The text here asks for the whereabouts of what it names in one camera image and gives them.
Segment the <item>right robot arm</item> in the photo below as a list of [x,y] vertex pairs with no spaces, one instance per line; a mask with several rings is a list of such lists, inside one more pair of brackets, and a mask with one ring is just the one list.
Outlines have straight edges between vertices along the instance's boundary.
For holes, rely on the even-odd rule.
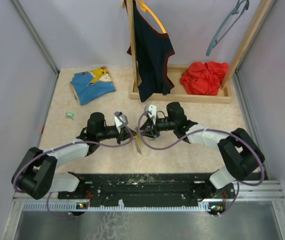
[[223,167],[195,188],[198,199],[219,197],[225,186],[233,182],[243,183],[256,169],[260,169],[261,174],[257,185],[264,181],[265,156],[246,130],[237,128],[228,132],[204,127],[189,120],[179,102],[169,103],[166,111],[167,115],[159,118],[157,107],[147,105],[141,115],[146,117],[146,121],[139,120],[137,124],[139,137],[159,137],[162,131],[172,131],[179,142],[203,145],[219,151],[224,162]]

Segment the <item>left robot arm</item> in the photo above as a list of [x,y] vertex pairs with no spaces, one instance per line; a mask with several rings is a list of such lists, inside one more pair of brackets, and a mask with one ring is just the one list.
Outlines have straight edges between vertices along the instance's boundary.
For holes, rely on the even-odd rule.
[[115,147],[119,148],[129,144],[135,135],[122,112],[115,112],[113,125],[106,124],[103,113],[94,112],[87,126],[70,143],[45,150],[30,148],[12,176],[12,186],[17,193],[28,194],[35,200],[59,192],[68,192],[79,199],[86,194],[86,185],[75,173],[57,173],[57,168],[88,157],[104,146],[105,140],[116,140]]

